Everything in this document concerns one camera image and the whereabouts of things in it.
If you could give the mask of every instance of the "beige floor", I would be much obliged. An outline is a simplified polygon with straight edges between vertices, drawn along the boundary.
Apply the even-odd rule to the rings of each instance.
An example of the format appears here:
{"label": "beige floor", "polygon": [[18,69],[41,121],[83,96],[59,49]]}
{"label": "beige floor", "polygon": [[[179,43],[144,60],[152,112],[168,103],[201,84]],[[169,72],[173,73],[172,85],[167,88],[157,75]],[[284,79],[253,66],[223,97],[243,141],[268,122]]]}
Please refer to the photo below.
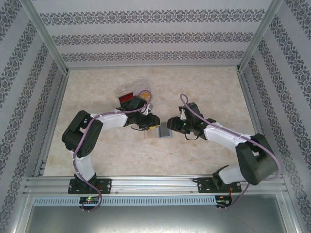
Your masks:
{"label": "beige floor", "polygon": [[[241,133],[254,130],[233,67],[79,70],[70,73],[44,176],[72,176],[72,158],[61,136],[80,110],[103,113],[118,107],[114,88],[139,77],[148,78],[153,113],[162,121],[178,116],[180,93],[198,104],[205,118]],[[174,132],[171,139],[145,139],[130,127],[103,132],[92,152],[97,175],[211,174],[237,164],[235,153],[210,141],[187,141]]]}

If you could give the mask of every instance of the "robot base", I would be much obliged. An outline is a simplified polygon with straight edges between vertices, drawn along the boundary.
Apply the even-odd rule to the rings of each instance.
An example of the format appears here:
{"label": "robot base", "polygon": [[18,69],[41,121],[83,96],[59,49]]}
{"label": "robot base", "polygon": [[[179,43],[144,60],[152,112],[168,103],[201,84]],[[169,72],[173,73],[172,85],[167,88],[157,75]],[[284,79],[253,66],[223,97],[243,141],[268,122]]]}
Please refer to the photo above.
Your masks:
{"label": "robot base", "polygon": [[[98,188],[102,194],[110,194],[111,179],[97,179],[95,175],[89,182]],[[70,180],[68,194],[97,194],[97,191],[86,185],[75,175],[75,179]]]}
{"label": "robot base", "polygon": [[242,192],[240,182],[233,182],[231,184],[224,184],[220,189],[213,183],[212,177],[198,177],[192,179],[198,184],[199,193],[240,193]]}

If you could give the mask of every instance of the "wire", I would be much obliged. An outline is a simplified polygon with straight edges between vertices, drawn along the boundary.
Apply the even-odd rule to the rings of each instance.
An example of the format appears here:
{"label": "wire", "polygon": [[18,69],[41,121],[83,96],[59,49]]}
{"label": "wire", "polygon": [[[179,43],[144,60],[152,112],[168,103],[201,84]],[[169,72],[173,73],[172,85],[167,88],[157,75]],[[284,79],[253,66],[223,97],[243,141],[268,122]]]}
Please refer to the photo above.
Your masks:
{"label": "wire", "polygon": [[78,153],[80,147],[82,146],[82,144],[83,144],[83,142],[84,142],[84,139],[85,139],[85,137],[86,137],[86,134],[87,134],[89,128],[91,127],[92,123],[93,123],[97,118],[99,118],[99,117],[102,117],[102,116],[105,116],[105,115],[108,115],[108,114],[135,113],[135,112],[139,112],[139,111],[141,111],[142,109],[148,107],[148,104],[151,102],[152,95],[151,95],[151,92],[148,91],[148,90],[142,90],[138,95],[140,96],[140,95],[141,95],[142,93],[144,93],[144,92],[148,92],[149,95],[150,95],[150,98],[149,98],[149,100],[147,101],[147,103],[146,103],[144,106],[142,106],[141,108],[138,108],[138,109],[135,109],[135,110],[131,110],[131,111],[123,111],[123,112],[121,112],[121,111],[113,111],[113,112],[102,113],[102,114],[99,114],[99,115],[96,115],[95,117],[93,117],[93,119],[92,119],[92,120],[89,122],[89,124],[87,125],[87,127],[86,127],[86,129],[85,129],[85,131],[84,131],[84,133],[83,133],[83,135],[82,135],[82,138],[81,138],[81,140],[80,140],[80,142],[79,142],[79,144],[78,144],[76,150],[74,151],[74,153],[73,153],[73,155],[72,155],[72,156],[73,156],[73,158],[72,158],[72,159],[73,159],[73,167],[74,167],[74,169],[75,169],[75,171],[76,171],[76,173],[77,173],[77,176],[79,176],[79,178],[80,178],[82,181],[84,181],[88,186],[90,186],[91,188],[93,188],[93,189],[99,194],[100,200],[99,200],[98,204],[97,204],[96,206],[94,206],[94,208],[92,208],[91,210],[85,210],[85,209],[83,208],[83,206],[84,206],[84,204],[85,204],[86,202],[83,202],[83,203],[82,203],[82,206],[81,206],[81,209],[82,209],[83,212],[84,212],[84,211],[92,212],[92,211],[96,210],[96,209],[101,205],[101,203],[102,203],[102,201],[103,201],[103,196],[102,196],[102,193],[100,192],[100,190],[99,190],[98,188],[96,188],[95,186],[93,186],[93,185],[92,185],[90,182],[88,182],[86,179],[84,179],[84,177],[80,174],[79,169],[78,169],[78,167],[77,167],[77,165],[76,165],[77,153]]}
{"label": "wire", "polygon": [[187,135],[185,134],[185,138],[186,138],[188,141],[195,141],[196,139],[199,138],[199,136],[197,136],[196,139],[189,139],[189,138],[187,138]]}
{"label": "wire", "polygon": [[141,112],[141,113],[144,113],[144,112],[146,112],[146,110],[148,109],[148,105],[146,105],[147,107],[145,108],[145,110],[143,111],[143,112]]}
{"label": "wire", "polygon": [[229,187],[229,192],[230,192],[230,194],[229,194],[230,200],[229,201],[232,201],[232,188],[231,188],[231,186]]}
{"label": "wire", "polygon": [[[189,110],[191,113],[193,113],[195,116],[197,116],[199,119],[201,119],[201,120],[202,120],[203,122],[205,122],[206,124],[208,124],[208,125],[214,127],[215,129],[223,130],[223,131],[225,131],[225,132],[227,132],[227,133],[230,133],[230,134],[232,134],[232,135],[234,135],[234,136],[237,136],[237,137],[239,137],[239,138],[242,138],[242,139],[244,139],[244,140],[246,140],[246,141],[252,143],[254,146],[257,146],[257,147],[259,147],[260,149],[262,149],[262,150],[264,150],[265,152],[267,152],[267,153],[272,157],[272,159],[275,161],[276,166],[277,166],[277,172],[276,172],[276,175],[275,175],[274,177],[272,177],[272,178],[267,178],[267,179],[265,179],[265,181],[272,181],[272,180],[275,180],[275,179],[277,179],[277,178],[281,175],[282,170],[281,170],[281,164],[280,164],[280,162],[278,161],[278,159],[276,158],[276,156],[275,156],[272,152],[270,152],[266,147],[264,147],[264,146],[262,146],[261,144],[259,144],[259,143],[255,142],[255,141],[253,141],[252,139],[249,139],[249,138],[247,138],[247,137],[244,137],[244,136],[243,136],[242,134],[240,134],[240,133],[236,133],[236,132],[234,132],[234,131],[232,131],[232,130],[230,130],[230,129],[226,129],[226,128],[224,128],[224,127],[221,127],[221,126],[218,126],[218,125],[215,125],[215,124],[209,122],[208,120],[206,120],[206,119],[204,119],[203,117],[201,117],[200,115],[198,115],[195,111],[193,111],[193,110],[188,106],[188,101],[189,101],[189,99],[188,99],[188,97],[187,97],[184,93],[181,93],[179,97],[180,97],[181,101],[183,102],[183,104],[185,105],[185,107],[188,108],[188,110]],[[241,200],[241,198],[243,197],[244,193],[247,191],[249,185],[250,185],[250,183],[247,184],[246,188],[243,190],[243,192],[241,193],[241,195],[235,200],[235,202],[232,203],[232,204],[231,204],[229,207],[227,207],[227,208],[231,208],[232,206],[234,206],[236,203],[238,203],[238,202]]]}
{"label": "wire", "polygon": [[137,130],[137,131],[144,131],[144,130],[140,130],[140,129],[135,129],[135,128],[132,127],[132,125],[131,125],[131,128],[132,128],[133,130]]}

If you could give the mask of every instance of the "robotic arm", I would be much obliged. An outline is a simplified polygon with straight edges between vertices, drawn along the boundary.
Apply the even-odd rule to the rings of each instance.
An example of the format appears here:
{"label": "robotic arm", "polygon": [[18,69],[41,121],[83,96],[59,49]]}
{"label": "robotic arm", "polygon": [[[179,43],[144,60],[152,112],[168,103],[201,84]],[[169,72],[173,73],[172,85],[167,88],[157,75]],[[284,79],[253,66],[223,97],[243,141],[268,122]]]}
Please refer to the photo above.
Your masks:
{"label": "robotic arm", "polygon": [[[189,103],[188,106],[196,114],[203,117],[200,113],[198,106],[195,103]],[[190,134],[191,132],[197,138],[204,140],[210,140],[217,142],[228,149],[235,151],[238,157],[238,166],[224,166],[213,173],[213,183],[218,189],[222,186],[233,182],[247,181],[252,185],[257,185],[262,180],[266,179],[269,175],[272,175],[277,171],[277,166],[270,155],[264,150],[245,139],[241,136],[252,139],[260,145],[272,151],[269,143],[265,137],[261,134],[250,136],[247,134],[240,134],[240,136],[233,136],[232,134],[221,130],[203,122],[197,116],[195,116],[186,106],[179,107],[180,117],[175,116],[168,120],[167,127],[171,130],[179,133]],[[221,124],[213,119],[207,119],[207,121],[226,129]]]}
{"label": "robotic arm", "polygon": [[[100,132],[109,130],[115,127],[125,127],[132,124],[137,124],[139,130],[144,131],[160,126],[160,119],[150,113],[151,105],[139,112],[126,113],[127,111],[136,110],[142,108],[147,104],[147,101],[139,96],[134,96],[133,99],[121,104],[120,108],[114,110],[114,114],[107,114],[96,118],[87,131],[86,137],[81,145],[75,159],[75,164],[80,175],[87,180],[90,184],[94,185],[96,180],[96,173],[93,169],[90,153],[93,151]],[[66,148],[74,153],[78,147],[83,132],[81,129],[85,129],[89,122],[98,114],[89,114],[86,111],[79,111],[75,118],[72,120],[66,131],[62,136],[62,141],[65,143]],[[91,187],[80,179],[77,174],[74,175],[79,186],[92,190]]]}

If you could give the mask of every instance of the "decorative stripe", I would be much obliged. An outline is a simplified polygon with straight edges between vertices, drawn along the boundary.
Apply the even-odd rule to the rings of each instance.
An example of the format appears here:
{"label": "decorative stripe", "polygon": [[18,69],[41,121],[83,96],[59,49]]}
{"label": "decorative stripe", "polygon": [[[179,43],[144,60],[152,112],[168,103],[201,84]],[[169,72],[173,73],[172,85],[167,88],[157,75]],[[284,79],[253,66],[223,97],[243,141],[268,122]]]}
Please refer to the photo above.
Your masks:
{"label": "decorative stripe", "polygon": [[255,107],[255,111],[256,111],[256,114],[257,114],[257,117],[258,117],[258,121],[259,121],[259,124],[260,124],[260,128],[261,128],[261,131],[262,131],[262,135],[265,136],[265,132],[264,132],[264,128],[262,126],[262,122],[261,122],[261,119],[259,117],[259,113],[258,113],[258,110],[257,110],[257,107],[255,105],[255,100],[254,100],[254,97],[253,97],[253,94],[251,92],[251,88],[249,87],[249,84],[248,84],[248,81],[247,81],[247,76],[246,76],[246,73],[243,71],[243,74],[244,74],[244,77],[245,77],[245,80],[246,80],[246,84],[247,84],[247,87],[249,89],[249,94],[251,95],[251,98],[252,98],[252,101],[254,103],[254,107]]}
{"label": "decorative stripe", "polygon": [[21,4],[18,0],[8,0],[0,10],[0,41],[6,35],[14,19],[21,10]]}
{"label": "decorative stripe", "polygon": [[60,45],[250,42],[253,33],[135,33],[52,36]]}
{"label": "decorative stripe", "polygon": [[26,109],[30,102],[30,98],[34,92],[35,85],[41,73],[43,64],[48,56],[48,48],[43,43],[35,59],[33,68],[30,71],[26,84],[20,94],[14,114],[10,120],[8,130],[4,133],[2,144],[0,145],[0,175],[3,173],[3,169],[6,166],[6,161],[11,153],[11,147],[15,142],[16,135],[20,129],[20,124],[25,116]]}
{"label": "decorative stripe", "polygon": [[244,51],[156,51],[63,53],[65,62],[241,59]]}
{"label": "decorative stripe", "polygon": [[310,72],[307,70],[304,61],[300,58],[299,52],[294,46],[288,33],[285,31],[283,24],[278,17],[275,17],[271,24],[270,30],[272,31],[275,39],[280,46],[283,55],[285,56],[288,65],[292,69],[292,73],[300,85],[300,89],[303,90],[303,94],[307,97],[309,107],[311,108],[311,79]]}
{"label": "decorative stripe", "polygon": [[[16,202],[16,198],[17,198],[18,191],[20,188],[20,183],[22,181],[23,175],[25,174],[28,159],[29,159],[29,156],[30,156],[32,148],[33,148],[35,137],[37,135],[39,125],[40,125],[42,117],[43,117],[44,109],[46,107],[46,103],[48,101],[48,98],[49,98],[49,95],[50,95],[50,92],[52,89],[52,85],[53,85],[53,82],[55,80],[57,70],[58,70],[58,67],[57,67],[56,62],[54,61],[52,63],[48,77],[45,81],[45,85],[43,87],[43,90],[42,90],[42,93],[40,96],[40,100],[38,102],[38,105],[37,105],[37,108],[36,108],[36,111],[35,111],[35,114],[33,117],[33,121],[30,124],[30,128],[29,128],[29,131],[27,133],[27,139],[25,140],[25,143],[23,145],[23,149],[20,153],[18,163],[17,163],[17,166],[15,168],[14,176],[12,177],[12,181],[10,183],[10,189],[7,191],[8,195],[4,198],[4,205],[2,206],[2,212],[0,213],[0,232],[5,232],[5,230],[6,230],[5,228],[8,225],[9,219],[11,217],[13,206]],[[56,96],[58,95],[60,84],[61,84],[61,81],[59,83]],[[51,119],[51,115],[52,115],[52,112],[54,109],[55,101],[56,101],[56,98],[55,98],[53,106],[52,106],[52,110],[50,113],[48,124],[49,124],[50,119]]]}
{"label": "decorative stripe", "polygon": [[53,113],[53,110],[54,110],[54,105],[55,105],[55,103],[56,103],[56,99],[57,99],[57,97],[58,97],[58,91],[59,91],[59,88],[60,88],[60,86],[61,86],[61,84],[62,84],[62,81],[63,81],[63,77],[61,78],[61,81],[60,81],[59,86],[58,86],[58,88],[57,88],[56,96],[55,96],[55,99],[54,99],[54,102],[53,102],[52,111],[51,111],[51,113],[50,113],[50,117],[49,117],[49,120],[48,120],[48,124],[47,124],[47,127],[46,127],[46,129],[45,129],[44,135],[43,135],[43,137],[42,137],[42,142],[41,142],[41,145],[40,145],[40,150],[39,150],[39,153],[38,153],[38,155],[37,155],[37,160],[36,160],[36,162],[35,162],[35,166],[34,166],[34,170],[33,170],[33,176],[35,176],[35,170],[36,170],[36,168],[37,168],[37,166],[38,166],[39,158],[40,158],[40,155],[41,155],[41,152],[42,152],[42,149],[43,149],[43,143],[44,143],[45,137],[46,137],[46,135],[47,135],[47,133],[48,133],[50,120],[51,120],[51,118],[52,118],[52,113]]}
{"label": "decorative stripe", "polygon": [[278,96],[280,97],[280,101],[282,102],[284,111],[287,114],[289,123],[292,126],[296,140],[299,142],[302,155],[305,156],[305,161],[309,165],[308,169],[311,169],[311,140],[307,138],[308,134],[305,132],[305,126],[302,125],[299,113],[297,113],[297,110],[295,109],[295,104],[292,101],[290,93],[287,90],[285,82],[281,77],[281,73],[276,66],[265,40],[261,40],[258,45],[258,49],[262,55],[269,74],[271,75],[271,80],[276,88]]}
{"label": "decorative stripe", "polygon": [[171,22],[259,22],[265,10],[156,10],[41,13],[45,25]]}
{"label": "decorative stripe", "polygon": [[6,100],[6,96],[11,89],[11,85],[15,80],[17,73],[20,69],[22,62],[25,59],[26,53],[34,40],[37,31],[31,21],[27,24],[21,38],[18,40],[18,43],[12,53],[12,56],[7,63],[7,66],[4,68],[3,73],[0,78],[0,108]]}
{"label": "decorative stripe", "polygon": [[300,206],[300,212],[304,216],[307,228],[311,231],[311,207],[309,206],[310,202],[307,200],[307,193],[303,190],[304,186],[301,184],[301,179],[298,176],[298,169],[293,162],[291,152],[288,150],[286,139],[284,138],[284,134],[282,133],[282,129],[276,117],[275,110],[272,106],[261,74],[258,70],[258,66],[253,57],[249,61],[248,65],[251,69],[253,79],[255,80],[263,107],[266,111],[266,115],[272,128],[273,136],[276,140],[276,145],[282,157],[288,176],[290,177],[289,180],[291,182],[291,185],[293,186],[293,190],[295,191],[295,197],[297,199],[297,204]]}
{"label": "decorative stripe", "polygon": [[305,0],[286,0],[287,6],[296,16],[297,22],[307,34],[308,39],[311,39],[311,7]]}

